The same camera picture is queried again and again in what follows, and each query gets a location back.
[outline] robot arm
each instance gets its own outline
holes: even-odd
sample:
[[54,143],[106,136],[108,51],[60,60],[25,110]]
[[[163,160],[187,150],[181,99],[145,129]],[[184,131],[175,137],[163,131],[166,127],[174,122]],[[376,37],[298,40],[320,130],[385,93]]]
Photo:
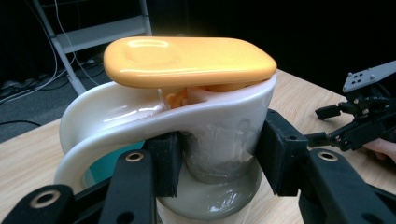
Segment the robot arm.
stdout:
[[347,102],[316,110],[319,119],[340,116],[341,112],[354,119],[332,133],[306,135],[311,147],[333,146],[343,151],[383,138],[396,142],[396,61],[349,74],[344,85]]

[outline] finger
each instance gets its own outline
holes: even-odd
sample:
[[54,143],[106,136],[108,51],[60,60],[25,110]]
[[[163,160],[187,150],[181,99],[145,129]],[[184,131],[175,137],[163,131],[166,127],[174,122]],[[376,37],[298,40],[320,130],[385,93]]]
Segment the finger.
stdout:
[[393,161],[396,162],[396,144],[386,141],[384,139],[378,138],[372,142],[366,143],[364,147],[379,153],[383,153],[389,156]]

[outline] cable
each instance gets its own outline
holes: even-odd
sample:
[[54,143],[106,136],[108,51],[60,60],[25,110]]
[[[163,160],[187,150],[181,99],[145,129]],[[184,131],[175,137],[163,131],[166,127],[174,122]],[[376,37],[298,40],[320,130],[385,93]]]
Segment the cable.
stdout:
[[43,84],[43,85],[41,85],[41,86],[34,87],[33,89],[26,89],[26,90],[17,92],[17,93],[15,93],[15,94],[13,94],[13,95],[10,95],[10,96],[8,96],[8,97],[2,99],[2,100],[0,101],[0,105],[5,104],[5,103],[8,103],[8,102],[11,102],[11,101],[14,101],[14,100],[17,100],[17,99],[20,99],[20,98],[22,98],[22,97],[25,97],[25,96],[27,96],[27,95],[30,95],[30,94],[32,94],[32,93],[34,93],[34,92],[36,92],[36,91],[39,91],[39,90],[43,89],[44,87],[48,86],[51,82],[53,82],[55,79],[57,79],[58,77],[60,77],[61,75],[63,75],[64,72],[65,72],[65,70],[63,70],[63,71],[62,71],[59,75],[57,75],[57,76],[55,76],[56,74],[54,74],[54,76],[52,76],[52,77],[50,78],[49,81],[47,81],[45,84]]
[[63,84],[57,86],[57,87],[52,87],[52,88],[46,88],[46,89],[41,89],[41,91],[54,91],[54,90],[59,90],[61,87],[67,85],[69,83],[69,80],[67,79],[66,82],[64,82]]
[[[72,42],[70,41],[69,36],[67,35],[66,31],[64,30],[64,27],[62,26],[61,20],[59,19],[58,2],[57,2],[57,0],[53,0],[53,1],[54,1],[54,3],[55,3],[55,12],[56,12],[55,14],[56,14],[56,19],[57,19],[57,21],[58,21],[59,27],[61,28],[62,32],[64,33],[64,36],[66,36],[66,39],[67,39],[67,42],[69,43],[69,45],[70,45],[70,46],[73,46],[73,45],[72,45]],[[85,69],[82,67],[81,63],[79,62],[79,60],[78,60],[78,58],[77,58],[76,53],[75,53],[74,51],[73,51],[72,53],[73,53],[73,55],[74,55],[74,57],[75,57],[75,59],[76,59],[76,62],[78,63],[78,66],[81,68],[82,72],[87,76],[87,78],[88,78],[91,82],[93,82],[96,86],[99,86],[99,84],[98,84],[97,82],[95,82],[95,81],[90,77],[90,75],[88,75],[88,73],[85,71]]]
[[24,91],[24,90],[28,90],[33,88],[39,81],[35,81],[35,80],[31,80],[28,84],[25,84],[22,87],[18,87],[18,86],[13,86],[13,85],[9,85],[7,87],[2,88],[2,91],[0,93],[0,97],[1,98],[6,98],[8,96],[11,96],[13,94],[16,94],[18,92]]
[[100,71],[99,73],[97,73],[96,75],[93,75],[91,77],[99,77],[104,72],[105,72],[105,69],[102,69],[102,71]]
[[46,34],[46,38],[47,38],[47,40],[49,41],[49,45],[50,45],[50,47],[51,47],[52,54],[53,54],[53,58],[54,58],[54,61],[55,61],[55,71],[54,71],[54,73],[53,73],[51,79],[50,79],[47,83],[45,83],[45,84],[43,84],[43,85],[41,85],[41,86],[39,86],[39,87],[35,87],[33,90],[25,90],[25,91],[22,91],[22,92],[18,92],[18,93],[15,94],[15,95],[8,96],[8,97],[6,97],[5,99],[2,99],[2,100],[0,101],[0,105],[2,105],[2,104],[4,104],[4,103],[7,103],[7,102],[10,102],[10,101],[14,101],[14,100],[20,99],[20,98],[22,98],[22,97],[24,97],[24,96],[27,96],[27,95],[29,95],[29,94],[32,94],[32,93],[35,92],[35,91],[40,90],[41,88],[44,88],[45,86],[47,86],[48,84],[50,84],[51,81],[53,81],[53,80],[55,79],[56,73],[57,73],[57,71],[58,71],[58,62],[57,62],[57,60],[56,60],[55,49],[53,48],[53,46],[52,46],[52,44],[51,44],[50,38],[49,38],[48,35],[47,35],[47,31],[45,30],[43,23],[42,23],[41,20],[37,17],[37,15],[35,14],[35,11],[32,9],[32,7],[30,6],[30,4],[29,4],[26,0],[24,0],[24,2],[25,2],[25,4],[30,8],[30,10],[33,12],[33,14],[35,15],[35,18],[38,20],[38,22],[39,22],[40,25],[41,25],[41,28],[44,30],[44,33]]
[[12,120],[12,121],[6,121],[6,122],[0,122],[0,125],[6,125],[6,124],[11,124],[11,123],[30,123],[33,124],[37,127],[40,127],[41,124],[36,123],[36,122],[32,122],[30,120],[23,120],[23,119],[17,119],[17,120]]

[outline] black curtain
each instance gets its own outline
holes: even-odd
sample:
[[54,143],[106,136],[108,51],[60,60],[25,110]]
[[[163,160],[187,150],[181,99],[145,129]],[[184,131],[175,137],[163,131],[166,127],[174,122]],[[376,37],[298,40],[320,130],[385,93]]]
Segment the black curtain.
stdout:
[[0,85],[39,78],[54,69],[50,42],[27,2],[0,1]]
[[338,93],[348,72],[396,60],[390,1],[148,0],[148,9],[155,35],[245,39],[278,68]]

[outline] white cable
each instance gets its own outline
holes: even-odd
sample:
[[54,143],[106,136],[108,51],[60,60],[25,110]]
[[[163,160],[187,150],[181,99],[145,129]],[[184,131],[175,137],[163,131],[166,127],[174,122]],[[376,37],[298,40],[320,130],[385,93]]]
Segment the white cable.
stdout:
[[[59,27],[61,28],[62,32],[64,33],[64,36],[66,36],[67,42],[69,43],[70,47],[72,47],[72,46],[73,46],[73,45],[72,45],[72,42],[70,41],[69,36],[67,35],[66,31],[65,31],[64,28],[62,27],[61,20],[59,19],[58,2],[57,2],[57,0],[53,0],[53,1],[54,1],[54,3],[55,3],[56,19],[58,20]],[[85,69],[82,67],[81,63],[78,61],[78,58],[77,58],[76,53],[75,53],[74,51],[73,51],[72,53],[73,53],[73,55],[74,55],[74,58],[75,58],[76,61],[78,62],[78,66],[81,68],[81,70],[83,71],[83,73],[85,74],[85,76],[87,76],[87,78],[88,78],[91,82],[93,82],[96,86],[99,86],[99,84],[98,84],[97,82],[95,82],[95,81],[90,77],[90,75],[88,75],[88,73],[85,71]]]
[[45,86],[49,85],[53,80],[55,80],[56,78],[58,78],[58,77],[64,72],[64,71],[62,71],[62,73],[61,73],[60,75],[56,76],[56,73],[58,72],[58,62],[57,62],[57,60],[56,60],[55,49],[54,49],[53,46],[52,46],[52,43],[51,43],[51,41],[50,41],[50,38],[49,38],[48,35],[47,35],[47,32],[46,32],[46,30],[45,30],[45,28],[44,28],[43,23],[42,23],[41,20],[37,17],[37,15],[35,14],[35,11],[32,9],[32,7],[30,6],[30,4],[27,3],[26,0],[25,0],[24,2],[25,2],[25,4],[30,8],[30,10],[33,12],[33,14],[35,15],[35,18],[36,18],[36,19],[38,20],[38,22],[40,23],[41,28],[44,30],[44,34],[45,34],[47,40],[49,41],[49,45],[50,45],[50,48],[51,48],[51,50],[52,50],[52,55],[53,55],[53,58],[54,58],[54,61],[55,61],[55,71],[53,72],[52,77],[49,79],[49,81],[48,81],[47,83],[45,83],[45,84],[43,84],[43,85],[41,85],[41,86],[39,86],[39,87],[35,87],[32,91],[31,91],[31,90],[25,90],[25,91],[21,91],[21,92],[18,92],[18,93],[16,93],[16,94],[13,94],[13,95],[11,95],[11,96],[8,96],[8,97],[2,99],[2,100],[0,101],[0,104],[8,103],[8,102],[11,102],[11,101],[20,99],[20,98],[22,98],[22,97],[24,97],[24,96],[30,95],[30,94],[32,94],[32,93],[35,92],[35,91],[39,91],[39,90],[41,90],[42,88],[44,88]]

